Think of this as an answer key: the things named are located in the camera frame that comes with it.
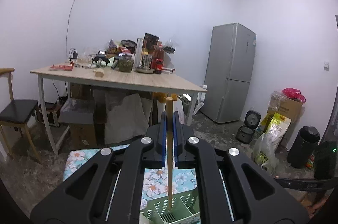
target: red bottle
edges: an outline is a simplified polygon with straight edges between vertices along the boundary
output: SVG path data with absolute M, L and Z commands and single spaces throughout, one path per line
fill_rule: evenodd
M 151 62 L 151 68 L 152 69 L 155 69 L 155 70 L 160 70 L 162 72 L 162 67 L 163 67 L 163 60 L 164 60 L 164 50 L 162 49 L 162 45 L 159 45 L 158 48 L 156 48 L 154 50 L 154 53 L 153 53 L 153 60 Z

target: black device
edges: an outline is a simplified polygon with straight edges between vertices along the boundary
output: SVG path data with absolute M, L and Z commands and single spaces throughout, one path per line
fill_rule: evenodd
M 119 65 L 119 60 L 120 59 L 124 59 L 124 58 L 129 58 L 131 59 L 131 56 L 130 55 L 127 55 L 125 53 L 120 53 L 119 55 L 115 55 L 114 56 L 114 61 L 113 61 L 113 64 L 111 66 L 112 69 L 115 69 L 118 65 Z
M 317 179 L 333 178 L 337 163 L 336 141 L 325 141 L 319 144 L 315 149 L 314 156 L 314 177 Z
M 261 114 L 259 112 L 253 110 L 248 111 L 244 119 L 244 125 L 237 131 L 236 139 L 244 144 L 249 144 L 260 121 Z
M 99 51 L 95 58 L 93 59 L 93 62 L 96 62 L 96 67 L 101 66 L 101 62 L 104 61 L 106 64 L 109 64 L 110 61 L 107 59 L 107 52 L 106 51 Z
M 179 123 L 178 112 L 173 122 L 175 165 L 196 170 L 202 224 L 309 221 L 305 208 L 245 154 L 236 148 L 214 149 Z M 144 169 L 164 166 L 166 128 L 162 113 L 161 123 L 127 149 L 101 149 L 35 206 L 31 221 L 138 224 Z

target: light switch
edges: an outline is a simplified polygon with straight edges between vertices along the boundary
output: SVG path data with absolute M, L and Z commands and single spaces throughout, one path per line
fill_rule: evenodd
M 324 62 L 324 69 L 325 69 L 325 70 L 328 70 L 329 65 L 330 65 L 329 62 Z

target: refrigerator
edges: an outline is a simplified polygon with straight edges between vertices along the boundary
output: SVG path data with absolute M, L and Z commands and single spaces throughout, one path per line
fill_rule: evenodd
M 256 34 L 239 23 L 215 26 L 201 112 L 217 123 L 239 120 L 249 90 Z

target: wooden chair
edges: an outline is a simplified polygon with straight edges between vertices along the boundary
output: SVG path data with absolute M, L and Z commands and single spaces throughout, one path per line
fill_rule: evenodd
M 18 128 L 20 130 L 21 137 L 23 137 L 22 128 L 24 128 L 27 135 L 27 139 L 33 149 L 33 152 L 37 160 L 40 162 L 40 164 L 42 164 L 40 155 L 38 154 L 33 144 L 32 138 L 30 137 L 29 130 L 27 127 L 27 122 L 29 118 L 34 114 L 34 111 L 36 111 L 38 119 L 40 121 L 42 120 L 40 111 L 38 109 L 38 100 L 15 100 L 13 98 L 13 89 L 11 80 L 12 72 L 14 72 L 14 68 L 0 68 L 0 76 L 6 74 L 8 77 L 8 86 L 10 89 L 10 98 L 11 98 L 11 102 L 0 113 L 0 131 L 5 141 L 5 144 L 8 148 L 9 154 L 13 158 L 11 147 L 8 144 L 2 126 Z

